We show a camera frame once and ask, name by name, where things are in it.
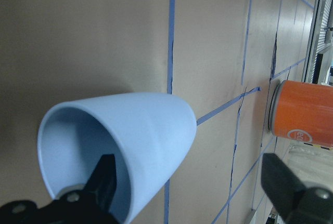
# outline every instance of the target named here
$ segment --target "orange can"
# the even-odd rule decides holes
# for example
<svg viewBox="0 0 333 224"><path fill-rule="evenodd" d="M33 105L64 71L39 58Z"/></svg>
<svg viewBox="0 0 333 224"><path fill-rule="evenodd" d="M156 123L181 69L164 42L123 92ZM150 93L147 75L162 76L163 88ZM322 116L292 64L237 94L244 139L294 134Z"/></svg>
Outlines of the orange can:
<svg viewBox="0 0 333 224"><path fill-rule="evenodd" d="M333 87L283 81L275 89L268 127L273 135L333 147Z"/></svg>

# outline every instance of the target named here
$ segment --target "screw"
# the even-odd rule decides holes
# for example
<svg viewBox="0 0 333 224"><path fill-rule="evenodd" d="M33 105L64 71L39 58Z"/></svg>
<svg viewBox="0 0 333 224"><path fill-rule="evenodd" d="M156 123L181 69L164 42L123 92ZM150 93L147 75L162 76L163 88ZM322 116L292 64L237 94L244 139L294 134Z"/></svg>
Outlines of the screw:
<svg viewBox="0 0 333 224"><path fill-rule="evenodd" d="M26 208L27 207L24 204L19 203L18 205L16 205L15 207L12 208L11 212L13 214L19 214L19 213L25 211Z"/></svg>
<svg viewBox="0 0 333 224"><path fill-rule="evenodd" d="M328 199L329 198L329 192L327 192L324 189L316 189L315 191L316 195L322 199Z"/></svg>
<svg viewBox="0 0 333 224"><path fill-rule="evenodd" d="M79 199L80 199L80 196L76 192L72 192L69 195L67 195L68 202L77 202Z"/></svg>

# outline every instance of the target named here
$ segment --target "logo on can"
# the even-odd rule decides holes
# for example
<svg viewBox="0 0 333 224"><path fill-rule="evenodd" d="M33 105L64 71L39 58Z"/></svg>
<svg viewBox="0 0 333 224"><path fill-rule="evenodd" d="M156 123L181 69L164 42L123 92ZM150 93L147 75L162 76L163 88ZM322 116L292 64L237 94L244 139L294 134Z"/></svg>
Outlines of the logo on can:
<svg viewBox="0 0 333 224"><path fill-rule="evenodd" d="M290 139L301 141L301 142L312 142L312 136L304 130L292 129L288 132L288 137Z"/></svg>

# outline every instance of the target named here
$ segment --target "metal screw head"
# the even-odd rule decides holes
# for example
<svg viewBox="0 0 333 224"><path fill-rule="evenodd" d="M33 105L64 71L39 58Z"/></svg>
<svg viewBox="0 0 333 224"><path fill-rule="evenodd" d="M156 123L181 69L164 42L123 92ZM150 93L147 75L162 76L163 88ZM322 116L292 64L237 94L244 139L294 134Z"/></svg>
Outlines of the metal screw head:
<svg viewBox="0 0 333 224"><path fill-rule="evenodd" d="M12 208L11 212L13 214L19 214L19 213L25 211L26 208L27 207L24 204L19 203L18 205L16 205L15 207Z"/></svg>
<svg viewBox="0 0 333 224"><path fill-rule="evenodd" d="M80 199L80 196L76 192L72 192L67 195L67 201L68 202L77 202Z"/></svg>
<svg viewBox="0 0 333 224"><path fill-rule="evenodd" d="M315 191L316 195L322 199L328 199L329 198L329 192L324 189L316 189Z"/></svg>

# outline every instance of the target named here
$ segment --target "light blue cup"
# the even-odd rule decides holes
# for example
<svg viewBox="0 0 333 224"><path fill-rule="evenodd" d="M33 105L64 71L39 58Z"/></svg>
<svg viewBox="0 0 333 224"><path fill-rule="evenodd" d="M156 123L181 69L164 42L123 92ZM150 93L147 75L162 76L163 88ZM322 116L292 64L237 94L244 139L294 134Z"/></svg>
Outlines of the light blue cup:
<svg viewBox="0 0 333 224"><path fill-rule="evenodd" d="M42 176L52 198L86 183L103 154L115 154L110 212L129 223L178 168L196 134L191 107L176 96L129 93L60 103L38 134Z"/></svg>

